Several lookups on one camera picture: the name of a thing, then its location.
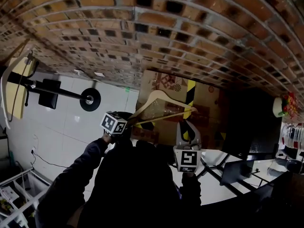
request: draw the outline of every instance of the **flower pot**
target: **flower pot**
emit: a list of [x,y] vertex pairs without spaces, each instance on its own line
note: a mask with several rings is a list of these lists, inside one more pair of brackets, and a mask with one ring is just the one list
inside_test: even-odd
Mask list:
[[272,112],[274,113],[275,117],[282,117],[285,115],[282,109],[282,99],[280,97],[275,98]]

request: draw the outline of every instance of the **cardboard box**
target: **cardboard box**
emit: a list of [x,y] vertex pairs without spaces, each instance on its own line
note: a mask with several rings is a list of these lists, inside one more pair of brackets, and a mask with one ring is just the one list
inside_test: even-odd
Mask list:
[[[221,149],[226,137],[228,96],[223,90],[185,78],[146,70],[142,77],[136,109],[147,101],[153,90],[162,90],[170,98],[187,103],[192,100],[198,113],[187,118],[200,131],[203,149]],[[140,115],[141,120],[183,112],[184,108],[157,100]],[[176,145],[177,123],[183,115],[133,127],[132,138],[152,143]]]

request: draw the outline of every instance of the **white metal rack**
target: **white metal rack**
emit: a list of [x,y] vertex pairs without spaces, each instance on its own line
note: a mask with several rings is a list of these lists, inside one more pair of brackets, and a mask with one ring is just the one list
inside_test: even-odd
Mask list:
[[[22,178],[21,184],[17,183],[17,179]],[[18,208],[10,198],[5,194],[3,188],[7,184],[13,182],[15,189],[21,193],[26,203]],[[38,173],[34,172],[34,168],[28,169],[12,178],[9,178],[0,183],[0,195],[11,206],[11,215],[0,214],[0,228],[9,228],[11,221],[17,222],[21,227],[29,228],[28,221],[23,215],[23,212],[32,206],[34,210],[37,209],[39,199],[47,192],[51,183],[41,177]]]

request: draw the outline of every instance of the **white tile wall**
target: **white tile wall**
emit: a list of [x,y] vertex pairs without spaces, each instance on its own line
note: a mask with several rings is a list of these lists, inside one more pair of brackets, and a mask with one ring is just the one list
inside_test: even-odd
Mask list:
[[[36,152],[46,161],[69,166],[79,157],[85,147],[103,134],[103,129],[99,126],[102,117],[106,111],[127,111],[133,113],[138,98],[138,92],[126,91],[123,88],[97,83],[83,79],[73,79],[66,76],[57,76],[50,74],[36,73],[35,80],[42,81],[44,78],[61,81],[61,88],[75,93],[82,93],[86,88],[95,87],[101,94],[101,104],[94,112],[84,111],[79,104],[79,100],[58,96],[55,110],[43,107],[38,104],[39,95],[30,93],[28,107],[24,108],[23,119],[13,119],[11,130],[8,131],[10,148],[14,153],[15,160],[25,168],[31,167],[30,162],[34,161],[31,155],[31,149],[36,148]],[[2,109],[0,110],[0,124],[5,127],[5,121]],[[225,153],[216,150],[205,151],[205,161],[209,165],[218,164],[225,156]],[[268,176],[267,168],[271,161],[262,161],[256,163],[261,170],[261,177],[271,180]],[[36,158],[35,169],[50,180],[56,178],[64,168],[49,165],[40,158]],[[178,186],[181,186],[181,173],[172,168],[173,179]],[[94,187],[94,180],[97,169],[94,171],[93,178],[85,188],[84,196],[87,200]],[[206,174],[200,180],[201,182],[201,200],[202,204],[213,203],[230,199],[235,195],[210,174]],[[257,178],[250,178],[248,183],[259,184]],[[240,187],[239,184],[233,184],[243,192],[248,190]]]

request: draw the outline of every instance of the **sleeve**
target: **sleeve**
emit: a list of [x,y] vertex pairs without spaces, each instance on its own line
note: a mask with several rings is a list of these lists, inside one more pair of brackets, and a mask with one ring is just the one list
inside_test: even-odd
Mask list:
[[200,207],[200,182],[196,175],[188,177],[187,173],[183,173],[181,182],[183,184],[180,188],[182,206],[187,208]]
[[38,205],[38,228],[64,226],[71,215],[85,203],[83,192],[89,184],[108,144],[101,138],[90,143],[84,153],[61,173]]

